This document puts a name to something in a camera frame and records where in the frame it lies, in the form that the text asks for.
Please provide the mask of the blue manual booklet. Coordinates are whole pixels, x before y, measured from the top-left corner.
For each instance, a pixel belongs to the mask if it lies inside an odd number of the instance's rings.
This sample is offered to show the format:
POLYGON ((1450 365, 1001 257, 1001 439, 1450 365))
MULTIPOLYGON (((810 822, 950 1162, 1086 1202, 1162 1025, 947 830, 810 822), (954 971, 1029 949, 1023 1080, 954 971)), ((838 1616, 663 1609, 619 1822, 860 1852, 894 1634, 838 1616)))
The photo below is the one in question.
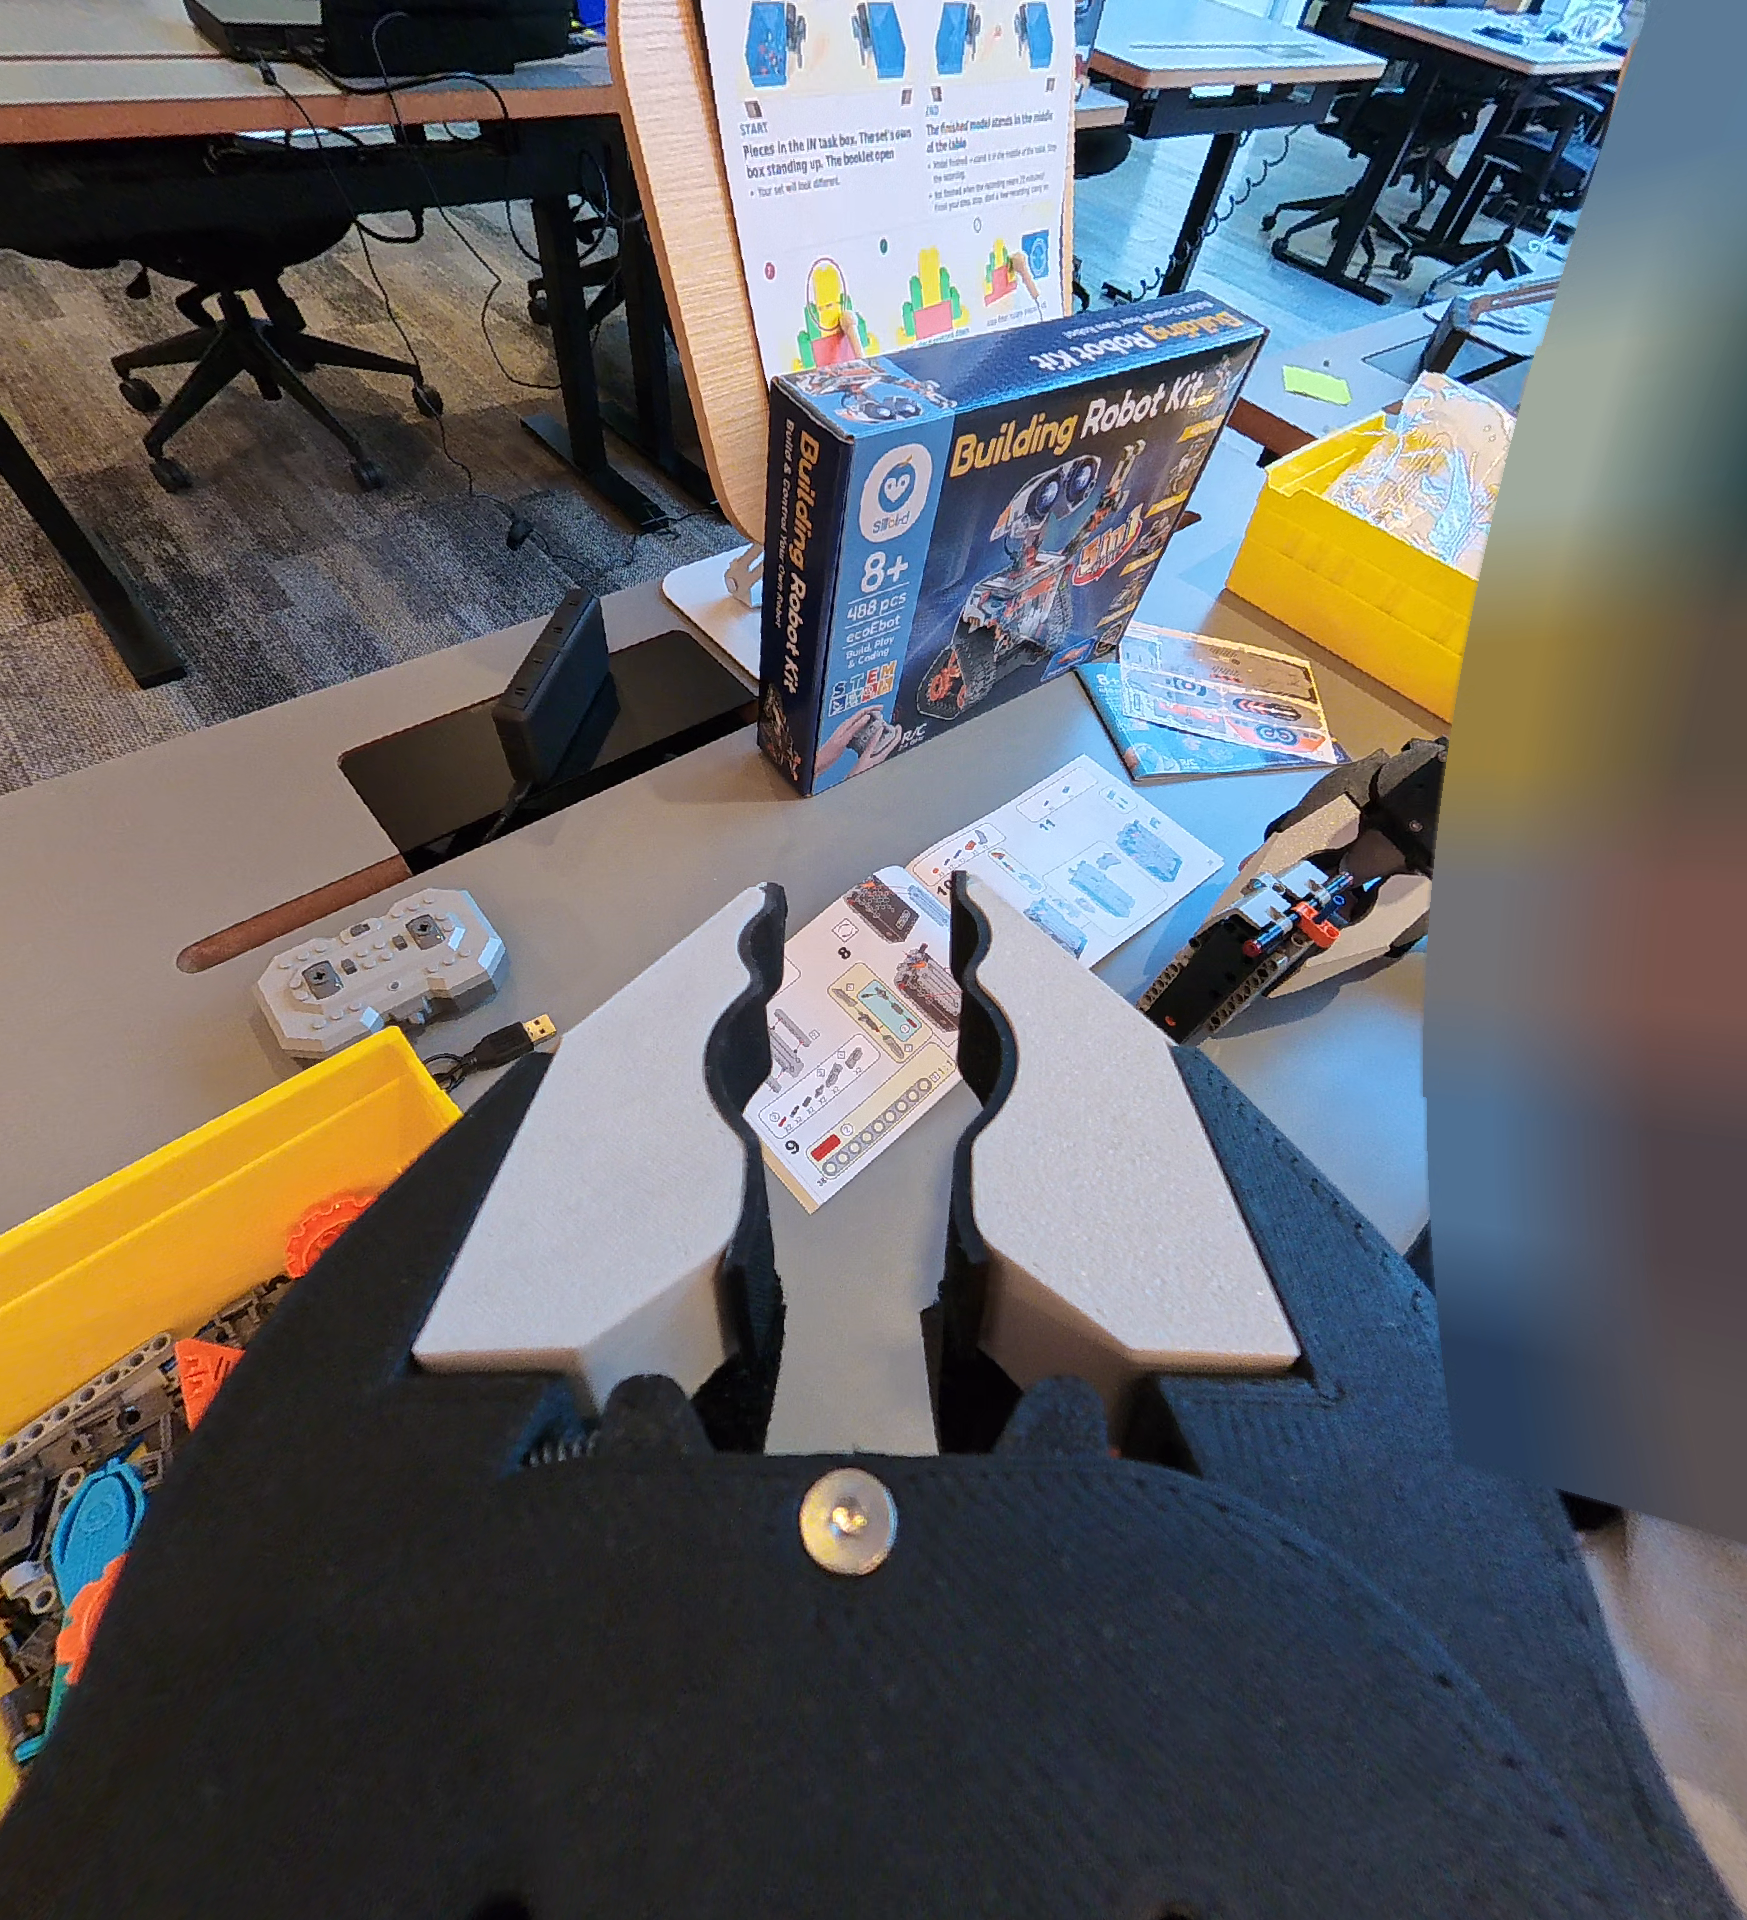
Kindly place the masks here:
POLYGON ((1282 703, 1243 696, 1197 706, 1194 718, 1201 730, 1187 733, 1134 715, 1117 661, 1085 661, 1077 676, 1134 780, 1287 772, 1348 763, 1344 749, 1317 716, 1282 703))

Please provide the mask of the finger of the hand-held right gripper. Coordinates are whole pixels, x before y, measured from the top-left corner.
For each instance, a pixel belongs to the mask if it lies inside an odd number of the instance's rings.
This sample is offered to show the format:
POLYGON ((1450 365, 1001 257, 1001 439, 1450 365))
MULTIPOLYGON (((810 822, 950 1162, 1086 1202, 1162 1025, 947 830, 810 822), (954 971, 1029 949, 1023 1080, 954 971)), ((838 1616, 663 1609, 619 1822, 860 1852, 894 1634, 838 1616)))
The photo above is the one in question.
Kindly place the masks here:
POLYGON ((1308 948, 1308 957, 1296 962, 1273 994, 1314 985, 1326 977, 1354 970, 1374 957, 1397 956, 1425 936, 1431 898, 1374 898, 1371 909, 1343 928, 1329 948, 1308 948))
POLYGON ((1230 899, 1216 907, 1216 923, 1240 918, 1245 926, 1282 926, 1299 916, 1302 905, 1318 903, 1334 894, 1334 874, 1312 860, 1300 860, 1285 872, 1259 872, 1230 889, 1230 899))

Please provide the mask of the black brick motor assembly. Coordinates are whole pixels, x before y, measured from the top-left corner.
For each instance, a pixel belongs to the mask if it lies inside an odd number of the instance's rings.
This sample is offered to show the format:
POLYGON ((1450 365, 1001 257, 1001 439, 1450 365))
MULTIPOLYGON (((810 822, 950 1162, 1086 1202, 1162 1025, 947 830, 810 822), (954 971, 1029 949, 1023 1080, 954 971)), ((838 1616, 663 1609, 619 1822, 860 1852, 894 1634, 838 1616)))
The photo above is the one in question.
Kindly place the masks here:
POLYGON ((1194 1045, 1269 991, 1308 957, 1308 948, 1329 948, 1373 901, 1352 901, 1351 884, 1337 876, 1329 899, 1302 905, 1282 926, 1245 926, 1240 918, 1216 923, 1213 918, 1151 981, 1137 1008, 1174 1043, 1194 1045))

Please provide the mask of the pile of building brick parts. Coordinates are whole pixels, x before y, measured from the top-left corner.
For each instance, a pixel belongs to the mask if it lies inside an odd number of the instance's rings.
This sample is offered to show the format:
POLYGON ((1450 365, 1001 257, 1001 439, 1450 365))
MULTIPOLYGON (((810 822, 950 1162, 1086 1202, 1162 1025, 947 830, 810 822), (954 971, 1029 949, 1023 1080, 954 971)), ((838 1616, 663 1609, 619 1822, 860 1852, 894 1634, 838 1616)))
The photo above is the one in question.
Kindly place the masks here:
POLYGON ((0 1441, 0 1699, 11 1760, 30 1762, 79 1683, 149 1494, 288 1289, 376 1199, 337 1194, 285 1237, 279 1275, 194 1332, 158 1332, 0 1441))

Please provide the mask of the person's light trousers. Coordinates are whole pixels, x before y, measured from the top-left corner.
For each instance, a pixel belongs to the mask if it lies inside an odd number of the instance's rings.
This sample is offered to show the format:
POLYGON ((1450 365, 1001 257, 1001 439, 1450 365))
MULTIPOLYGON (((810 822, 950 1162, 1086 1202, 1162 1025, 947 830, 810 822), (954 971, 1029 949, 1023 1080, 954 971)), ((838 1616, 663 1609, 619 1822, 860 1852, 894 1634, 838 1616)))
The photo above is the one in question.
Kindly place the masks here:
POLYGON ((1635 1708, 1747 1911, 1747 1545, 1607 1502, 1563 1505, 1635 1708))

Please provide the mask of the large printed instruction sheet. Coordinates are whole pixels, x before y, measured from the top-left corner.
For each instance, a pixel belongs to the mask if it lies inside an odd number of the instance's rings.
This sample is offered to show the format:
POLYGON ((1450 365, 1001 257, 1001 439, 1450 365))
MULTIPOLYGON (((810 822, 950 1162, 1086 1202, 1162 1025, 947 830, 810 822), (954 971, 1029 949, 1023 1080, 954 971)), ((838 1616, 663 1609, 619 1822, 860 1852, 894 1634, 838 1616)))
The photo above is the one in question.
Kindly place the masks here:
POLYGON ((1069 1, 709 1, 767 377, 1066 312, 1069 1))

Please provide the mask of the instruction booklet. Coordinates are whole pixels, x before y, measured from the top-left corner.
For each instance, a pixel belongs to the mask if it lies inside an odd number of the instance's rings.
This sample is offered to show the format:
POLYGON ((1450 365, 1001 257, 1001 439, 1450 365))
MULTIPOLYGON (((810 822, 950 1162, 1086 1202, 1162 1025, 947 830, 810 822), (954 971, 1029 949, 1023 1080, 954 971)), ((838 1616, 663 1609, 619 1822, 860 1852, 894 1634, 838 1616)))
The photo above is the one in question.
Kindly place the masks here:
POLYGON ((954 872, 1094 963, 1219 867, 1129 783, 1077 757, 911 864, 876 869, 786 948, 772 1070, 746 1109, 767 1163, 816 1209, 957 1080, 954 872))

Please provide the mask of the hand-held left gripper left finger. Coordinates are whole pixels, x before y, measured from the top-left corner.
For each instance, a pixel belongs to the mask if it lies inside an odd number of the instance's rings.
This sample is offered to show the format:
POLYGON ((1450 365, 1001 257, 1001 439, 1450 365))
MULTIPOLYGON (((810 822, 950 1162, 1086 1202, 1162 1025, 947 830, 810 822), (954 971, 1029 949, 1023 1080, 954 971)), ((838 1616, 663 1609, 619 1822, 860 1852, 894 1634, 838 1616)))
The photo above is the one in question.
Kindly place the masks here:
POLYGON ((787 899, 759 884, 568 1030, 415 1356, 564 1375, 598 1411, 665 1375, 721 1448, 764 1447, 786 1301, 760 1145, 787 899))

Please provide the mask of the black swivel office chair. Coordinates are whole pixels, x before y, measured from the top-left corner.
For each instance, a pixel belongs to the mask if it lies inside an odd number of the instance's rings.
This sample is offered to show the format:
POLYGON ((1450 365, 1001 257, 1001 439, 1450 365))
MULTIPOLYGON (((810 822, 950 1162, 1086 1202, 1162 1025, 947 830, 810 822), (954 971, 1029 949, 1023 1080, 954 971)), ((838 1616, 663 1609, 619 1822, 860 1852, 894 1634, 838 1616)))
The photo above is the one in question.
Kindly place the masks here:
POLYGON ((144 436, 155 478, 189 489, 166 444, 248 375, 263 398, 290 396, 346 453, 361 487, 381 471, 358 436, 307 384, 344 366, 411 382, 436 418, 441 398, 407 361, 311 334, 282 286, 284 270, 329 253, 348 233, 342 190, 313 157, 258 138, 75 140, 0 146, 0 250, 80 270, 134 262, 186 281, 175 306, 191 327, 112 358, 120 396, 154 416, 144 436))

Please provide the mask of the grey standing desk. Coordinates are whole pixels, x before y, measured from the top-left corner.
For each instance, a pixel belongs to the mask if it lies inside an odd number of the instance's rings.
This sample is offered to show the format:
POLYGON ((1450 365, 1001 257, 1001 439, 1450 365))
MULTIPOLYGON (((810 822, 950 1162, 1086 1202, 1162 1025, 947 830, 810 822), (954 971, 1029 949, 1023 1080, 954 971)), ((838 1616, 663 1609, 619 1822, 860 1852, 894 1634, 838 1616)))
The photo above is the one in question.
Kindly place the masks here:
POLYGON ((1486 92, 1498 100, 1487 137, 1509 131, 1515 109, 1537 84, 1586 76, 1615 76, 1624 54, 1605 44, 1578 46, 1549 37, 1539 23, 1525 37, 1512 39, 1513 26, 1493 21, 1484 7, 1358 4, 1348 20, 1360 30, 1360 44, 1386 60, 1403 60, 1411 73, 1398 109, 1398 122, 1378 143, 1360 184, 1352 190, 1337 226, 1326 275, 1337 283, 1381 296, 1368 286, 1344 278, 1360 231, 1374 213, 1382 190, 1398 171, 1416 132, 1427 114, 1436 91, 1486 92))
POLYGON ((1183 287, 1197 262, 1243 137, 1318 124, 1339 88, 1371 86, 1385 68, 1385 60, 1296 28, 1277 39, 1098 44, 1092 71, 1127 103, 1137 138, 1211 138, 1159 286, 1165 296, 1183 287))

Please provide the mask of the grey remote controller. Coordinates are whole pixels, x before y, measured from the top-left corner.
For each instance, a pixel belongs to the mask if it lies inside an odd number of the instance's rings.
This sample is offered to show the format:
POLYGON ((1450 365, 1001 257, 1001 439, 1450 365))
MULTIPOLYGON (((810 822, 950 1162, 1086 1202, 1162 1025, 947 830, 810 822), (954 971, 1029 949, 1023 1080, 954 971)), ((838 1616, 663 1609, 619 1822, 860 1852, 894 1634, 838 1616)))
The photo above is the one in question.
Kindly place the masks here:
POLYGON ((504 941, 473 896, 430 888, 284 949, 261 971, 256 1003, 288 1057, 324 1060, 388 1027, 468 1013, 504 976, 504 941))

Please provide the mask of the blue robot kit box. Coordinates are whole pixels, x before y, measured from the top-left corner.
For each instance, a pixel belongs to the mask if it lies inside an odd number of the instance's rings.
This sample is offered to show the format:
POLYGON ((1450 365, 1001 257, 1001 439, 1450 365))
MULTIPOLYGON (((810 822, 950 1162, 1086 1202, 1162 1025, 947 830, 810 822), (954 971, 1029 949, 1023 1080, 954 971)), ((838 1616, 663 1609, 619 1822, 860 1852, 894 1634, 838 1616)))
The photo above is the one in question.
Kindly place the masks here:
POLYGON ((1267 335, 1187 291, 779 377, 764 757, 820 793, 1116 652, 1267 335))

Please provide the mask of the black laptop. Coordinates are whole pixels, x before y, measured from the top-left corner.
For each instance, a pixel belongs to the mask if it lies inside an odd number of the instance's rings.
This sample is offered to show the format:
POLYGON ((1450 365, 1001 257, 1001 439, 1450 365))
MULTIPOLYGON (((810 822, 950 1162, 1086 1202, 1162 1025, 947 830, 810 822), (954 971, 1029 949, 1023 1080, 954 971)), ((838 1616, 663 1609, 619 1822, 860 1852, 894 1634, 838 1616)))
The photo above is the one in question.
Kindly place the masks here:
POLYGON ((511 75, 572 48, 572 1, 186 1, 234 60, 291 60, 342 81, 511 75))

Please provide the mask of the yellow parts bin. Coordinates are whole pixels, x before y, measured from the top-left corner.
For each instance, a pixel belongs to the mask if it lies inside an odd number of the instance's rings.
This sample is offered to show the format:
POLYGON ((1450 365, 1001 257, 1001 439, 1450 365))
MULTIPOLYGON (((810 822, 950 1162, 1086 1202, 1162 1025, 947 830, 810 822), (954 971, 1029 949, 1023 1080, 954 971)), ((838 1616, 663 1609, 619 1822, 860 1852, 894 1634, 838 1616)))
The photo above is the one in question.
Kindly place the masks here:
MULTIPOLYGON (((0 1435, 278 1275, 313 1205, 386 1187, 457 1119, 411 1045, 381 1034, 0 1236, 0 1435)), ((0 1730, 0 1815, 14 1785, 0 1730)))

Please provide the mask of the black power adapter box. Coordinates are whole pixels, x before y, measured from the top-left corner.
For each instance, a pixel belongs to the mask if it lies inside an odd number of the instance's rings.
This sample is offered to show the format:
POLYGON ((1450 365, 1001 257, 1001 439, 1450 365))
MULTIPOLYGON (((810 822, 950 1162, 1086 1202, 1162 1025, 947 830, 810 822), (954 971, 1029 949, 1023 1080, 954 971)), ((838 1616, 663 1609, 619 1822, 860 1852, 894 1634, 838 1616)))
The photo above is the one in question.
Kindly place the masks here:
POLYGON ((582 721, 609 682, 607 659, 598 596, 568 592, 492 708, 515 788, 530 793, 553 780, 582 721))

